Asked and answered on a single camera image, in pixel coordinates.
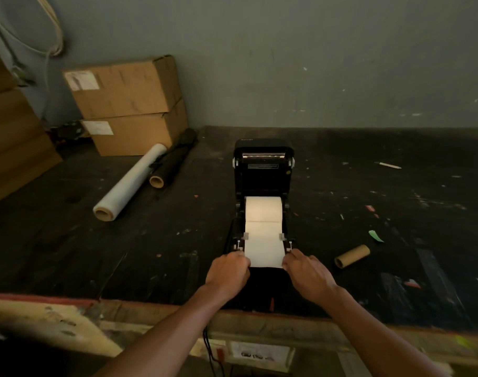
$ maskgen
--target white sticker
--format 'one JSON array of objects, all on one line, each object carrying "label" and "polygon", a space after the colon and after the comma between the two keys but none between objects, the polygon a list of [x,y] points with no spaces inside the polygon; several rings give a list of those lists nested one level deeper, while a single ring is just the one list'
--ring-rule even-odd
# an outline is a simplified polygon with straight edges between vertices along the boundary
[{"label": "white sticker", "polygon": [[113,135],[113,131],[107,121],[83,121],[82,122],[91,135]]},{"label": "white sticker", "polygon": [[255,361],[271,361],[282,365],[288,363],[290,348],[280,345],[265,345],[231,341],[230,347],[235,358],[248,358]]},{"label": "white sticker", "polygon": [[92,71],[70,71],[65,73],[66,81],[72,91],[99,90],[99,84]]}]

